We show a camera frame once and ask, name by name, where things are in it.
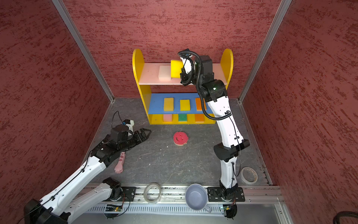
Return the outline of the long yellow sponge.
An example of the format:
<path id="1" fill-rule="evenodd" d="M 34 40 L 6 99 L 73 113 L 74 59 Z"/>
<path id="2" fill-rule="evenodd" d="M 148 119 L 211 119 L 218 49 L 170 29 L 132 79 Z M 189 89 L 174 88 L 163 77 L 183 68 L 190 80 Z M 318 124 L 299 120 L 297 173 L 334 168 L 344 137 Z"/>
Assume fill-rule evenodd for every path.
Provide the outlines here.
<path id="1" fill-rule="evenodd" d="M 164 98 L 163 110 L 164 112 L 174 111 L 174 98 Z"/>

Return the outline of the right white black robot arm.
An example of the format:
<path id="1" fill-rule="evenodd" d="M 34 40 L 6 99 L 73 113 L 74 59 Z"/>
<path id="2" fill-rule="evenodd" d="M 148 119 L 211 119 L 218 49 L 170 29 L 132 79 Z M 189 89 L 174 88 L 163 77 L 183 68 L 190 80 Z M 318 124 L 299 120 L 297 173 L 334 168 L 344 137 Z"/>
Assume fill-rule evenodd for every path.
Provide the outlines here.
<path id="1" fill-rule="evenodd" d="M 241 150 L 249 146 L 249 141 L 242 137 L 237 128 L 226 86 L 214 77 L 211 58 L 188 49 L 179 52 L 178 56 L 183 61 L 181 84 L 195 85 L 203 114 L 218 125 L 222 141 L 214 146 L 214 152 L 221 162 L 219 195 L 225 201 L 233 200 L 238 191 L 236 162 Z"/>

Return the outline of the round pink smiley sponge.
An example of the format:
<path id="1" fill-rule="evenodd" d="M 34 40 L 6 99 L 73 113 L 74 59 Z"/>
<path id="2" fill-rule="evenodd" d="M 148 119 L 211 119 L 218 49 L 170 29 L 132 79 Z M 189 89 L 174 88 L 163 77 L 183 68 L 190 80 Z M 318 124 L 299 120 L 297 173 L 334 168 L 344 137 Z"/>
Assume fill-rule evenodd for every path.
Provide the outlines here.
<path id="1" fill-rule="evenodd" d="M 176 132 L 173 135 L 173 142 L 177 146 L 184 146 L 185 144 L 188 143 L 188 140 L 189 140 L 188 135 L 183 131 Z"/>

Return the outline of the beige white sponge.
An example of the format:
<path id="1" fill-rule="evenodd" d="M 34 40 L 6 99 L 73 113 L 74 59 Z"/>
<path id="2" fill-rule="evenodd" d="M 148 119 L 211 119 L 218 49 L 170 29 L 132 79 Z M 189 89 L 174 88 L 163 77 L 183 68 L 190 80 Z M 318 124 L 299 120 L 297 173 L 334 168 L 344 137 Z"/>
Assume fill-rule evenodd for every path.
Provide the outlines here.
<path id="1" fill-rule="evenodd" d="M 169 65 L 160 65 L 158 72 L 158 80 L 162 83 L 167 83 L 172 80 L 171 78 L 171 66 Z"/>

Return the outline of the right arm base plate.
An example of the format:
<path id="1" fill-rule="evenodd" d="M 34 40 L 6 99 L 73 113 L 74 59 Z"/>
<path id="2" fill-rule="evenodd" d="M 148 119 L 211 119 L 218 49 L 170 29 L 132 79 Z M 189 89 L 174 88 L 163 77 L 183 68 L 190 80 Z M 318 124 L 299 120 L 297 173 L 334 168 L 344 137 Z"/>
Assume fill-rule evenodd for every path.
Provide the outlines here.
<path id="1" fill-rule="evenodd" d="M 210 202 L 245 202 L 243 188 L 233 187 L 231 189 L 221 187 L 208 187 L 208 200 Z"/>

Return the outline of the small yellow square sponge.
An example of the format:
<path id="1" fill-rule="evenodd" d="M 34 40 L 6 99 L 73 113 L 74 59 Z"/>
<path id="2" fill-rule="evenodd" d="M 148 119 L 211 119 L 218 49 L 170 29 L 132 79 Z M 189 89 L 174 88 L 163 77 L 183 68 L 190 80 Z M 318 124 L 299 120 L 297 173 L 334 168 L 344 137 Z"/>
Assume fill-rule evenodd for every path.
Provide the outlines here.
<path id="1" fill-rule="evenodd" d="M 180 110 L 181 111 L 190 111 L 191 105 L 189 99 L 181 99 L 180 100 Z"/>

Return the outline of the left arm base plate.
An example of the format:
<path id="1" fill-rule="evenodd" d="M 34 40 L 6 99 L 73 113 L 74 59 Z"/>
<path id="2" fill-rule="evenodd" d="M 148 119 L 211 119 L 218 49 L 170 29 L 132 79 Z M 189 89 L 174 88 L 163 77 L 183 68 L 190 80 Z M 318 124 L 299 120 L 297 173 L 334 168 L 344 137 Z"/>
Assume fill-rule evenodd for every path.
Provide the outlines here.
<path id="1" fill-rule="evenodd" d="M 136 195 L 136 187 L 119 187 L 116 186 L 112 189 L 111 196 L 109 198 L 110 201 L 119 202 L 123 200 L 129 200 L 130 202 L 134 201 L 134 197 Z"/>

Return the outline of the green sponge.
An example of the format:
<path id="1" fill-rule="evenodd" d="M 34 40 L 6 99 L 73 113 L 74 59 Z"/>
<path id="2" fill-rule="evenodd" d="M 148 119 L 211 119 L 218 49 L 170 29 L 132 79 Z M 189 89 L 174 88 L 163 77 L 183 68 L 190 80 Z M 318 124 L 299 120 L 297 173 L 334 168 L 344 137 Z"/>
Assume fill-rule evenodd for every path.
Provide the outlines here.
<path id="1" fill-rule="evenodd" d="M 179 114 L 178 122 L 187 122 L 187 114 Z"/>

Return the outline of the orange sponge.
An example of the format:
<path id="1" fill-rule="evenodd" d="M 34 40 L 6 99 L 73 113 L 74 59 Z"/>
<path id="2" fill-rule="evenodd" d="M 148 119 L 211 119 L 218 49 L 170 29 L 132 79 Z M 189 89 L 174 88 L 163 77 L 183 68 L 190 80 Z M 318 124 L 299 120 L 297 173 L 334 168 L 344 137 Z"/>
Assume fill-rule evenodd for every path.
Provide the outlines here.
<path id="1" fill-rule="evenodd" d="M 207 110 L 207 105 L 206 105 L 205 100 L 203 100 L 203 104 L 204 104 L 204 110 L 206 111 Z M 196 111 L 202 111 L 203 110 L 200 98 L 195 99 L 195 105 L 196 105 Z"/>
<path id="2" fill-rule="evenodd" d="M 204 114 L 195 114 L 195 123 L 204 123 Z"/>

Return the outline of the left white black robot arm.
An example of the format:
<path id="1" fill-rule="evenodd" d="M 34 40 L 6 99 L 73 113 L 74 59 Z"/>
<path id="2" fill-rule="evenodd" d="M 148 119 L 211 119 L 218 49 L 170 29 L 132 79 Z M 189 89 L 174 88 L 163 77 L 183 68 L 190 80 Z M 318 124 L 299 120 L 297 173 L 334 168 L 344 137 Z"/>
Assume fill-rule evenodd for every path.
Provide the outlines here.
<path id="1" fill-rule="evenodd" d="M 126 119 L 88 154 L 85 162 L 69 178 L 40 200 L 32 199 L 24 207 L 26 224 L 70 224 L 98 203 L 110 200 L 121 204 L 129 200 L 120 182 L 107 178 L 95 189 L 77 197 L 90 181 L 109 167 L 121 154 L 149 139 L 150 129 L 133 130 Z"/>

